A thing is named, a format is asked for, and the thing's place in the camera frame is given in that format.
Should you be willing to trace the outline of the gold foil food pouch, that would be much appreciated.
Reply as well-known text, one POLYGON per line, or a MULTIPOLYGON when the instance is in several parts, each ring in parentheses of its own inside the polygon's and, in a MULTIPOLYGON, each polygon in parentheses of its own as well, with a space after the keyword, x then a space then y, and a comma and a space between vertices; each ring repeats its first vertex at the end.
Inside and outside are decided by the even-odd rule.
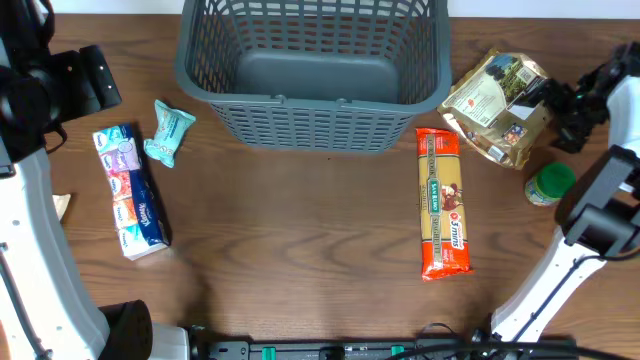
POLYGON ((544 102, 533 98, 547 79, 529 56, 493 48, 451 87, 437 111, 478 153, 520 170, 550 120, 544 102))

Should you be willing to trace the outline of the orange spaghetti packet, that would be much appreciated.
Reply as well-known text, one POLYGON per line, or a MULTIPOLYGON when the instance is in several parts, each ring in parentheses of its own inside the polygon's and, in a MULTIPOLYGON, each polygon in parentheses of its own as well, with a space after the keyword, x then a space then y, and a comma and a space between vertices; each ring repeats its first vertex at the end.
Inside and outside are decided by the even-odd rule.
POLYGON ((416 130, 416 141, 422 279, 470 273, 458 136, 421 127, 416 130))

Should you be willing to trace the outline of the grey plastic slotted basket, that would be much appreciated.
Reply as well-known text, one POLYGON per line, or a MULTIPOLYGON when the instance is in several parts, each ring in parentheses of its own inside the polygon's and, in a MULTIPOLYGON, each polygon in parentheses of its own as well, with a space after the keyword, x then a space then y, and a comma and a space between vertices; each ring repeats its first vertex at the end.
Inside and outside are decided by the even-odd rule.
POLYGON ((177 82, 255 147, 381 153, 447 97, 447 0, 186 0, 177 82))

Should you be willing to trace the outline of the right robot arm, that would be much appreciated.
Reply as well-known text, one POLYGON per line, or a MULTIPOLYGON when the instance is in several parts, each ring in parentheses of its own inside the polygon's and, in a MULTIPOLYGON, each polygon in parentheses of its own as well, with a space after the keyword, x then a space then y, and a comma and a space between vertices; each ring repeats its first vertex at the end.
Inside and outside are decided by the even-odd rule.
POLYGON ((609 262, 639 253, 639 208, 615 195, 639 196, 639 45, 616 48, 576 88, 554 79, 529 91, 555 116, 554 147, 575 154, 592 130, 608 124, 607 151, 569 189, 555 213, 553 241, 525 283, 491 317, 488 339, 536 343, 571 294, 609 262))

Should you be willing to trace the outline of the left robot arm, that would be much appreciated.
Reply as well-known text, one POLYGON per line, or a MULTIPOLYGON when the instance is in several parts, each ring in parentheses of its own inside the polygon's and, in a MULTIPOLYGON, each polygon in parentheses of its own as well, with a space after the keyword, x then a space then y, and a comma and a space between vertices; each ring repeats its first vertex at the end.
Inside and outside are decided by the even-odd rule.
POLYGON ((1 5, 1 324, 14 359, 186 359, 186 330, 140 300, 99 307, 57 214, 45 137, 117 106, 97 46, 54 54, 47 1, 1 5))

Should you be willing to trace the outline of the green lid jar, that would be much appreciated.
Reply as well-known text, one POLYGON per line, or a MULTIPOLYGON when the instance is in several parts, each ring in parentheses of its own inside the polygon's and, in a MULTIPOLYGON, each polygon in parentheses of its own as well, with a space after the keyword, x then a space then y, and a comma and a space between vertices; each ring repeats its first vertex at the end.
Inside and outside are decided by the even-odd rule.
POLYGON ((527 199, 536 206, 552 206, 560 201, 576 183, 573 170, 567 165, 554 162, 544 166, 525 184, 527 199))

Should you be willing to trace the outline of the teal snack packet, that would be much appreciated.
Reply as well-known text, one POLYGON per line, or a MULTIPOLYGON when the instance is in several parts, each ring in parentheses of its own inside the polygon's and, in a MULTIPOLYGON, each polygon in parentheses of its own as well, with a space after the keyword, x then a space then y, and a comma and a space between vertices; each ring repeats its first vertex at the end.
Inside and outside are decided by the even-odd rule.
POLYGON ((168 168, 175 166, 175 156, 187 130, 196 117, 179 109, 173 109, 160 100, 154 102, 158 127, 152 139, 144 140, 144 151, 152 159, 168 168))

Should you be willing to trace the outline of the crumpled beige paper bag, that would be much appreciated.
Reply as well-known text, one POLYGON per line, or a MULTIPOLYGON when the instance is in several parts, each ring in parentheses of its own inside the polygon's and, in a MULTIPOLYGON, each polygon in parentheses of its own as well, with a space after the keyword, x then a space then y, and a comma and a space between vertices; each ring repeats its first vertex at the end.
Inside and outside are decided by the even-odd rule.
POLYGON ((65 194, 65 195, 53 195, 52 196, 53 202, 54 202, 54 207, 55 207, 55 211, 57 214, 57 217, 59 220, 62 220, 64 217, 64 214, 69 206, 70 200, 71 200, 71 195, 70 194, 65 194))

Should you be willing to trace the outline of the Kleenex tissue multipack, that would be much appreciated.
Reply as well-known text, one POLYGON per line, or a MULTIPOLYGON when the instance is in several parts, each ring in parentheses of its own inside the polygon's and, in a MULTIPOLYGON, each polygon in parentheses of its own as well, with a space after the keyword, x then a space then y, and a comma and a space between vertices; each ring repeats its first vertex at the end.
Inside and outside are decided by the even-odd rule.
POLYGON ((129 260, 170 245, 148 183, 133 129, 122 124, 92 134, 112 193, 114 223, 123 255, 129 260))

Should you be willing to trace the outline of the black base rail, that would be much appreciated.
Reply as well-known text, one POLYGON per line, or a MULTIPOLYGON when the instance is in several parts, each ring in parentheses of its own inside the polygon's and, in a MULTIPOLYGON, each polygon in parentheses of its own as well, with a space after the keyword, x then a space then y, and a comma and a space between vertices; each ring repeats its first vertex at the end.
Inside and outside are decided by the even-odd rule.
MULTIPOLYGON (((464 340, 449 332, 422 335, 416 339, 338 339, 333 341, 254 342, 249 336, 226 336, 201 327, 188 329, 190 359, 209 360, 371 360, 436 345, 462 345, 464 340)), ((553 350, 529 350, 503 354, 497 351, 444 351, 403 359, 578 359, 553 350)))

